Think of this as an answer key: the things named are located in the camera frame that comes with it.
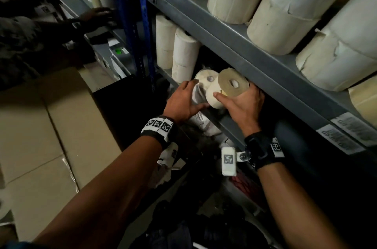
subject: wristband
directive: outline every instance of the wristband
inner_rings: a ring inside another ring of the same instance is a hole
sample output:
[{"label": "wristband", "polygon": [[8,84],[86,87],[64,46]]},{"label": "wristband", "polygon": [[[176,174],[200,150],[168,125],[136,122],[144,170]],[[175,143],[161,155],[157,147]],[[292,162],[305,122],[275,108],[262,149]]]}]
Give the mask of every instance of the wristband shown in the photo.
[{"label": "wristband", "polygon": [[168,142],[170,141],[169,136],[171,136],[174,125],[175,124],[172,118],[161,115],[150,119],[141,130],[140,136],[153,137],[160,142],[163,149],[166,149]]},{"label": "wristband", "polygon": [[246,153],[255,169],[284,161],[284,154],[277,138],[269,138],[262,132],[257,132],[245,138]]}]

